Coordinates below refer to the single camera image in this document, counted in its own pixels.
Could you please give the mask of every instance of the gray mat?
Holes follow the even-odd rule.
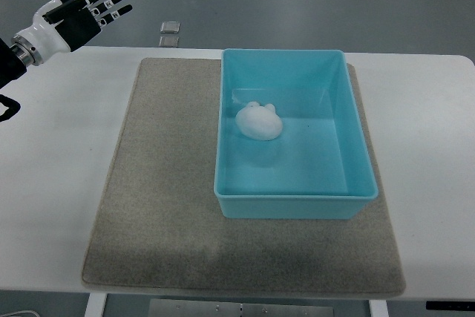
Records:
[[[93,290],[386,298],[405,283],[380,195],[351,220],[231,220],[213,194],[220,61],[144,59],[82,271]]]

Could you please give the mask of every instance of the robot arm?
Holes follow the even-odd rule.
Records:
[[[45,63],[58,52],[73,52],[88,43],[102,29],[132,10],[122,0],[51,0],[36,11],[30,27],[20,30],[8,47],[0,39],[0,88],[26,73],[29,65]],[[19,104],[5,96],[0,103],[8,110],[0,121],[9,119]]]

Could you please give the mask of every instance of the light blue plastic tray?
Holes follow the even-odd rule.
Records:
[[[228,218],[348,219],[378,195],[344,54],[223,52],[214,193]],[[243,136],[236,113],[272,103],[271,141]]]

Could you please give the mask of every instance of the white stuffed animal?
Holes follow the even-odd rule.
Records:
[[[240,132],[254,140],[273,140],[283,128],[281,118],[275,113],[273,104],[261,106],[258,102],[249,102],[236,115],[236,124]]]

